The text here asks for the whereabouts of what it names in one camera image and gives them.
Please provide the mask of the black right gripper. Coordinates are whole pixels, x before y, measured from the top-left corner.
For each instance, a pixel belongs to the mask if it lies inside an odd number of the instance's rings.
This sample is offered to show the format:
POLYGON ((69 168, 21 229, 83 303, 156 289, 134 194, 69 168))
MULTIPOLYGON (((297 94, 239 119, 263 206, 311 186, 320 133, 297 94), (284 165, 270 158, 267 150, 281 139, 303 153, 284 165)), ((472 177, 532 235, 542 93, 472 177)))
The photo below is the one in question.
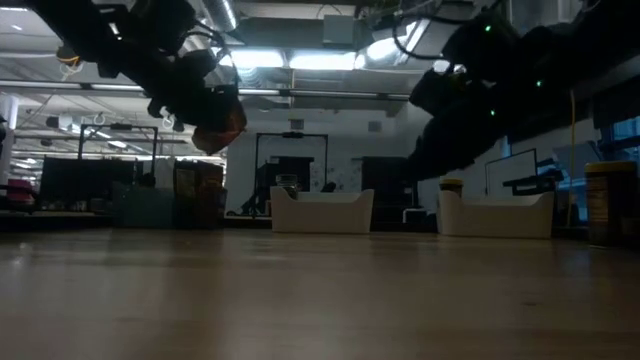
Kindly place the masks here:
MULTIPOLYGON (((428 70, 416 83, 409 103, 431 116, 407 157, 407 177, 422 179, 423 150, 488 150, 493 146, 491 89, 466 73, 428 70)), ((425 158, 425 178, 440 177, 453 168, 450 152, 425 158)))

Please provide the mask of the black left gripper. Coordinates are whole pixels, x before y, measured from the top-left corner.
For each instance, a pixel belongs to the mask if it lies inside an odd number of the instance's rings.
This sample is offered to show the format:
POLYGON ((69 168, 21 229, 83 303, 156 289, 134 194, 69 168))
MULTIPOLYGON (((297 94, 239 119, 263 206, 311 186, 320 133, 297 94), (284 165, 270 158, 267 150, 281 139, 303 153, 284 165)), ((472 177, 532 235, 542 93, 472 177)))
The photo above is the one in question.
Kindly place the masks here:
POLYGON ((210 50, 185 53, 169 63, 159 91, 148 91, 151 98, 148 113, 162 118, 165 109, 177 120, 195 120, 197 125, 216 125, 229 109, 241 107, 236 85, 223 84, 210 88, 205 78, 216 69, 218 59, 210 50))

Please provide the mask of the yellow lid spice jar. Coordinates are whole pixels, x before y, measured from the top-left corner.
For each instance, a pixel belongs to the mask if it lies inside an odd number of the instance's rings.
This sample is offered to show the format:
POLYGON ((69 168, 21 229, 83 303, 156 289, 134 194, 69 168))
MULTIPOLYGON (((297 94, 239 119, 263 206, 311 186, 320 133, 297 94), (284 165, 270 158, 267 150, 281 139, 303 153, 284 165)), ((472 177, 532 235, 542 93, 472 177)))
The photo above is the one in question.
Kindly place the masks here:
POLYGON ((602 247, 629 243, 624 222, 634 217, 638 190, 637 164, 633 161, 588 163, 586 199, 589 242, 602 247))
POLYGON ((461 197, 464 181, 458 178, 442 178, 439 182, 439 188, 441 191, 450 191, 461 197))

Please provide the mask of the green lid spice jar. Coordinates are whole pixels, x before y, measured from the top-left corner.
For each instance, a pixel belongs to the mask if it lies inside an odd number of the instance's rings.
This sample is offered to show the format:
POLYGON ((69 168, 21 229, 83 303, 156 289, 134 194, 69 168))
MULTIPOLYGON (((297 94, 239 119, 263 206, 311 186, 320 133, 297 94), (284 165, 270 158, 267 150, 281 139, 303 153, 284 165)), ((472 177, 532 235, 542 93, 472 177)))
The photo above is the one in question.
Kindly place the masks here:
POLYGON ((276 185, 283 188, 292 199, 298 198, 298 177, 295 174, 279 174, 276 176, 276 185))

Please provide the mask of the white plastic bin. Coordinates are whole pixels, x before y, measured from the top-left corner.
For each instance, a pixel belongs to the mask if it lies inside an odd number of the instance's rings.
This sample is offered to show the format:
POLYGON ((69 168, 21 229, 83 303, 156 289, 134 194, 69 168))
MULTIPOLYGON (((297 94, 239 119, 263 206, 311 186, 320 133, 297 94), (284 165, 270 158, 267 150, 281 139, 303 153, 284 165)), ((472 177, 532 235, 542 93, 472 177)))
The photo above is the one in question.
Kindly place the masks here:
POLYGON ((440 191, 438 229, 453 237, 549 239, 554 200, 553 192, 472 199, 440 191))
POLYGON ((300 192, 272 187, 272 230, 279 233, 368 234, 375 192, 300 192))

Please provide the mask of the tall black cabinet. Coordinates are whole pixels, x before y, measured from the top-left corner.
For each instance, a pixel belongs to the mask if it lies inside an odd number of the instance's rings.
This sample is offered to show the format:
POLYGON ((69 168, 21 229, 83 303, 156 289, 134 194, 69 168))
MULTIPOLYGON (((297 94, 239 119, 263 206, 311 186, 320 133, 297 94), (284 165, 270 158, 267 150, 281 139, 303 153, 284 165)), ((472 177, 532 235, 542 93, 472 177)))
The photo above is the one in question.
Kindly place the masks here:
POLYGON ((395 231, 404 224, 404 211, 416 207, 415 182, 405 177, 402 157, 363 157, 361 187, 373 190, 372 231, 395 231))

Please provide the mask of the bright ceiling light panel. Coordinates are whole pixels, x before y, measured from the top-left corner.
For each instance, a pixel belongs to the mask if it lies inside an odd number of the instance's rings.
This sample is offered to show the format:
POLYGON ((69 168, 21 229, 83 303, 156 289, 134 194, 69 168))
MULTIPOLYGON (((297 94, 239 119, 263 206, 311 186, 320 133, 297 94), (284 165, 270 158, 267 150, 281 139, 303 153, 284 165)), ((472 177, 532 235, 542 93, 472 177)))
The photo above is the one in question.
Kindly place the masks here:
POLYGON ((276 50, 232 50, 227 56, 229 63, 238 68, 282 68, 285 61, 282 54, 276 50))
POLYGON ((296 70, 351 71, 354 69, 355 60, 355 52, 296 53, 289 60, 289 67, 296 70))

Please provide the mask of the black machine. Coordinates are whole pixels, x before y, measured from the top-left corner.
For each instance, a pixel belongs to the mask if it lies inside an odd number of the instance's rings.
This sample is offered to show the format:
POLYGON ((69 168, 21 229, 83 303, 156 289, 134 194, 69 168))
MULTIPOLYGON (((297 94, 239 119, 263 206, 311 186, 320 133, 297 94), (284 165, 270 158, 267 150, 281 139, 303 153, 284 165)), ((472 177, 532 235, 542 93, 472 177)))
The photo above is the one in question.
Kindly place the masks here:
POLYGON ((276 156, 270 159, 270 185, 276 185, 278 175, 295 175, 303 191, 310 190, 310 164, 314 162, 312 157, 276 156))

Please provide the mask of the black office chair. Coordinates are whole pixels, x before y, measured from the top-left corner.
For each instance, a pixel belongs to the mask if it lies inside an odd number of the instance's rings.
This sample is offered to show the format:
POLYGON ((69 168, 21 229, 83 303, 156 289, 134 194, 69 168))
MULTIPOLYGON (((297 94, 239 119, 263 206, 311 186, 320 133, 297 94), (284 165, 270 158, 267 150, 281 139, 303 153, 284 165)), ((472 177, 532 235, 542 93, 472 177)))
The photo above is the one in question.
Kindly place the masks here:
POLYGON ((244 202, 239 209, 229 210, 227 216, 262 216, 266 214, 269 196, 263 193, 254 193, 244 202))

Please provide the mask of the long silver horizontal bar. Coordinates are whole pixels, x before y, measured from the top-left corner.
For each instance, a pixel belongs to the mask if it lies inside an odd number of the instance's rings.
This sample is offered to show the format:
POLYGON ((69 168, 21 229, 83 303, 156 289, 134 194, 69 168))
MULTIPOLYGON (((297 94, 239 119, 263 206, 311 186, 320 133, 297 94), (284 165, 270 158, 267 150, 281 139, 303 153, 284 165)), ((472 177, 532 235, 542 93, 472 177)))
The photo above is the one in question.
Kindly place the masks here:
MULTIPOLYGON (((65 91, 89 91, 100 93, 116 94, 136 94, 144 96, 146 92, 138 85, 126 84, 102 84, 84 82, 53 82, 53 81, 26 81, 26 80, 3 80, 0 79, 0 90, 13 92, 33 91, 36 93, 65 92, 65 91)), ((350 91, 328 91, 328 90, 306 90, 306 89, 254 89, 239 88, 240 96, 252 97, 304 97, 304 98, 336 98, 354 100, 373 101, 398 101, 409 100, 409 94, 397 93, 377 93, 377 92, 350 92, 350 91)))

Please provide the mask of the black desk equipment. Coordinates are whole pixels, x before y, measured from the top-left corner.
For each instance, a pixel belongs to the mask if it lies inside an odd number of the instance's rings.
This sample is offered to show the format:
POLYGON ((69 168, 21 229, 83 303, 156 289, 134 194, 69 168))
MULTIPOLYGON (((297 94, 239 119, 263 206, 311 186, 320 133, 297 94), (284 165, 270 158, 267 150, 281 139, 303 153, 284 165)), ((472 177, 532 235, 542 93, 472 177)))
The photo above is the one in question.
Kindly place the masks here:
POLYGON ((505 181, 503 186, 510 188, 513 196, 529 196, 555 192, 557 183, 563 180, 562 171, 552 169, 539 175, 505 181))

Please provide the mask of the dark grey plastic bin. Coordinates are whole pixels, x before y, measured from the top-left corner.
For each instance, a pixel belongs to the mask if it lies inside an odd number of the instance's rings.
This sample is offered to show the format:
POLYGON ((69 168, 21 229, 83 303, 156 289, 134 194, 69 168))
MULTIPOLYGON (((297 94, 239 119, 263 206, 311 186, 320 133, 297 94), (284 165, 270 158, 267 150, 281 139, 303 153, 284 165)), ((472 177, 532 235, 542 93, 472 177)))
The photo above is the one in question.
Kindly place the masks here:
POLYGON ((174 226, 174 190, 113 184, 113 221, 116 227, 178 229, 174 226))

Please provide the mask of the grey ceiling box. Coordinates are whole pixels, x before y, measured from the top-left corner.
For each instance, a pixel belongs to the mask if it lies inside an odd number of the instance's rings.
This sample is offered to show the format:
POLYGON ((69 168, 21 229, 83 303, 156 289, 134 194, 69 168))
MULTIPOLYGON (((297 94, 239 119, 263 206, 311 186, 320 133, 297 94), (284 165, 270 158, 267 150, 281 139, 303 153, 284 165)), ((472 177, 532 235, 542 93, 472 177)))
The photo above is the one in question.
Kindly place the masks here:
POLYGON ((354 18, 347 15, 323 17, 323 44, 350 46, 354 42, 354 18))

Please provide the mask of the grey tilted monitor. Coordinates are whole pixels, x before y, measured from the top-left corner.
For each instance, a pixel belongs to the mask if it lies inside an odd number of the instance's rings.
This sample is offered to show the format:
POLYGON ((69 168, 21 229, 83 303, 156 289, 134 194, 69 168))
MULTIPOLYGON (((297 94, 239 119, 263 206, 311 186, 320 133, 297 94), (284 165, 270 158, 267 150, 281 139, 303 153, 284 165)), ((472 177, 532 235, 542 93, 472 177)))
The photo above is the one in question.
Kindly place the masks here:
POLYGON ((594 141, 565 145, 553 149, 554 160, 575 178, 585 177, 585 166, 603 160, 602 154, 594 141))

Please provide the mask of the wide black cabinet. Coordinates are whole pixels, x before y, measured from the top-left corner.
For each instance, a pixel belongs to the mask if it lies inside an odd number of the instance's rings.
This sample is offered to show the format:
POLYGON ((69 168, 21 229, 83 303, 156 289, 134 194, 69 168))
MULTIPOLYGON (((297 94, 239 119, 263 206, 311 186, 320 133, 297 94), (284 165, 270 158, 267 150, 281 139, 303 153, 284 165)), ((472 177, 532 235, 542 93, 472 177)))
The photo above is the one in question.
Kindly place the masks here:
POLYGON ((114 183, 133 182, 134 166, 134 162, 122 160, 47 157, 39 188, 41 204, 61 205, 67 210, 83 202, 93 211, 92 201, 112 201, 114 183))

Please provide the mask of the red crate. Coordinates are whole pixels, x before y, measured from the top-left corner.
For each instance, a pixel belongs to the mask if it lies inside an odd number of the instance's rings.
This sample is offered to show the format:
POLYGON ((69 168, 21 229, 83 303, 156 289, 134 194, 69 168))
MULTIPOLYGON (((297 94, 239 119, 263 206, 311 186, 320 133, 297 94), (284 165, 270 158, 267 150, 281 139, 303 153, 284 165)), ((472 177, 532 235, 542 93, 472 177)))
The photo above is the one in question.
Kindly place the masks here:
POLYGON ((11 203, 18 205, 34 205, 38 200, 38 194, 29 180, 9 179, 9 189, 6 196, 11 203))

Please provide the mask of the white board black frame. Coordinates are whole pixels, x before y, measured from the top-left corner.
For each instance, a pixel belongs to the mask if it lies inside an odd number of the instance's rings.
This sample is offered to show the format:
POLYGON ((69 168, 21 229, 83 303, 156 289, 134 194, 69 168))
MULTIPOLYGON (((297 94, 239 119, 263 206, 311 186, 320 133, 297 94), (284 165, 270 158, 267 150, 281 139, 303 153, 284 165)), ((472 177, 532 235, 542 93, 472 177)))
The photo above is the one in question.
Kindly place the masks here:
POLYGON ((489 197, 508 197, 512 189, 505 182, 537 174, 537 151, 530 149, 485 164, 485 194, 489 197))

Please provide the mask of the round silver duct pipe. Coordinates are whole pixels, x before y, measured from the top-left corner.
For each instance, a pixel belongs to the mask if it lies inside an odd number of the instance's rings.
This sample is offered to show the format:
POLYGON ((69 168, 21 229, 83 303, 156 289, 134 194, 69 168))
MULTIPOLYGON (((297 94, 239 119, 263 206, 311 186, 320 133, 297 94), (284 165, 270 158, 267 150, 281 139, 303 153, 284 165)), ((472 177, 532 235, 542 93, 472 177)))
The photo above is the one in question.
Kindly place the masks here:
POLYGON ((202 10, 211 27, 217 31, 230 32, 237 28, 233 0, 201 0, 202 10))

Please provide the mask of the large silver rectangular duct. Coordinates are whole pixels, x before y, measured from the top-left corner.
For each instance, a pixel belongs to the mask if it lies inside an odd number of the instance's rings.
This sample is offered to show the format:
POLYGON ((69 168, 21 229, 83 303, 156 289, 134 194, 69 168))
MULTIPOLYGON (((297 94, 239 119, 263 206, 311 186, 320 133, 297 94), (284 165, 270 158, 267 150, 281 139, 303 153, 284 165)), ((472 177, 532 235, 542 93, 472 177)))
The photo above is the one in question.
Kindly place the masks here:
POLYGON ((435 24, 446 0, 358 0, 354 18, 372 33, 373 42, 358 51, 354 67, 373 69, 405 65, 409 60, 436 62, 442 54, 420 53, 418 44, 435 24))

